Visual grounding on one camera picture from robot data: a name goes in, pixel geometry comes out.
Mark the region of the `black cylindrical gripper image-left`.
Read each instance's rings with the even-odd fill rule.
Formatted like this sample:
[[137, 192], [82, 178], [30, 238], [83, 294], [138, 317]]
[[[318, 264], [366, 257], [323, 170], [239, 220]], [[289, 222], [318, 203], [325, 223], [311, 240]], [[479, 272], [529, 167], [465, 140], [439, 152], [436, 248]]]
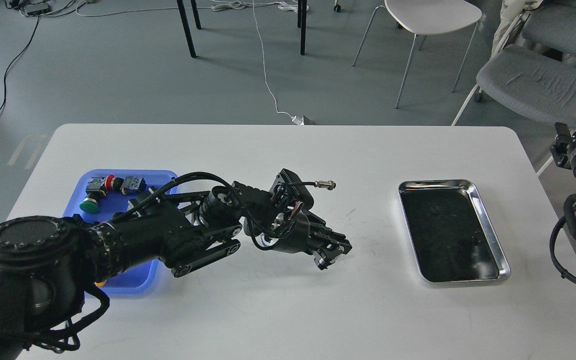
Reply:
[[352, 244], [344, 234], [327, 227], [324, 219], [310, 212], [299, 212], [286, 235], [275, 240], [265, 237], [265, 249], [291, 255], [299, 252], [313, 254], [315, 265], [324, 271], [339, 256], [347, 255]]

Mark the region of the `black robot arm image-left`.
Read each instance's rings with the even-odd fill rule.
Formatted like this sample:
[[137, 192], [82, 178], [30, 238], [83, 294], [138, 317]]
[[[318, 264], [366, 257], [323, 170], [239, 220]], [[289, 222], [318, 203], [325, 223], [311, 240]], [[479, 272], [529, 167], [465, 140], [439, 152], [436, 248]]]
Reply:
[[311, 212], [308, 187], [336, 183], [283, 169], [262, 190], [197, 171], [138, 193], [107, 221], [75, 214], [0, 223], [0, 360], [32, 346], [78, 350], [78, 333], [110, 307], [99, 283], [151, 260], [180, 278], [233, 255], [240, 232], [262, 251], [306, 253], [327, 269], [352, 245]]

